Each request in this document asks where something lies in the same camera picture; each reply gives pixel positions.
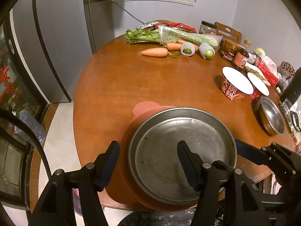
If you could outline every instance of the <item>wooden table surface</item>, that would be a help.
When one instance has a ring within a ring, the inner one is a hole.
[[[151,44],[127,44],[120,36],[90,59],[83,71],[74,101],[73,125],[76,148],[82,166],[93,162],[106,151],[120,126],[129,125],[133,108],[143,101],[160,105],[192,107],[219,118],[240,139],[257,148],[279,143],[290,150],[293,140],[287,127],[284,135],[269,136],[259,124],[246,96],[230,101],[221,91],[222,68],[231,66],[218,53],[212,60],[195,54],[177,58],[153,58],[140,51],[157,47]],[[269,88],[270,96],[279,103],[279,96]],[[238,156],[237,167],[258,182],[271,170]],[[140,203],[124,205],[113,201],[103,191],[99,193],[103,206],[129,210],[145,210]]]

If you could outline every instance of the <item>white floor tile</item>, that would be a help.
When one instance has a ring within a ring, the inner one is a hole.
[[[118,210],[109,207],[104,209],[104,215],[106,216],[109,226],[117,226],[121,220],[131,213],[132,211]]]
[[[28,226],[26,211],[3,206],[16,226]]]
[[[51,173],[61,168],[65,172],[79,170],[81,165],[77,155],[73,133],[73,103],[59,104],[47,134],[44,151]],[[40,166],[39,196],[48,182],[43,163]],[[105,208],[104,214],[109,226],[117,226],[131,211]],[[77,226],[85,226],[81,216],[75,213]]]

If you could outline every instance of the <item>white wall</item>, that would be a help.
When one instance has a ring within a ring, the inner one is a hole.
[[[194,6],[161,1],[126,1],[120,6],[143,22],[165,19],[186,23],[199,31],[202,20],[232,25],[238,0],[197,0]],[[141,25],[116,4],[112,4],[115,37]]]
[[[160,1],[126,1],[120,6],[143,22],[166,19],[199,30],[202,20],[220,22],[242,33],[252,47],[261,47],[276,63],[301,67],[301,31],[281,0],[197,0],[194,6]],[[141,25],[113,3],[115,37]]]

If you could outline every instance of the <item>stainless steel bowl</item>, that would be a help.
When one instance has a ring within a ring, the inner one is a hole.
[[[275,136],[284,133],[282,114],[272,100],[264,96],[260,98],[259,115],[268,134]]]
[[[236,145],[229,129],[213,115],[193,108],[167,109],[147,119],[130,142],[128,164],[150,197],[169,205],[195,205],[199,193],[189,186],[177,155],[181,140],[204,162],[236,165]]]

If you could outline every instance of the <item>green vegetable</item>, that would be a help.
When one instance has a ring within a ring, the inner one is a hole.
[[[196,44],[197,46],[206,42],[213,48],[219,45],[221,38],[222,36],[188,33],[163,25],[159,26],[159,30],[149,28],[144,31],[140,28],[136,28],[134,31],[128,29],[125,33],[125,40],[128,43],[155,42],[165,44],[167,42],[177,42],[181,39]]]
[[[167,26],[159,26],[159,35],[161,41],[177,42],[178,39],[182,39],[191,42],[196,45],[201,45],[203,42],[208,43],[211,47],[216,48],[219,45],[218,36],[208,34],[188,33],[179,29],[175,29]]]
[[[184,52],[184,53],[187,53],[187,54],[191,54],[191,53],[192,53],[192,51],[191,51],[190,48],[184,48],[184,49],[183,49],[183,52]]]
[[[212,51],[211,49],[209,49],[209,50],[205,53],[204,56],[205,56],[205,59],[210,60],[210,59],[213,58],[214,53],[213,53],[213,51]]]
[[[159,30],[142,30],[136,28],[134,31],[127,30],[125,40],[128,43],[156,42],[160,43]]]
[[[168,52],[168,55],[172,58],[175,58],[175,57],[181,55],[181,53],[179,51],[176,51],[175,53]]]

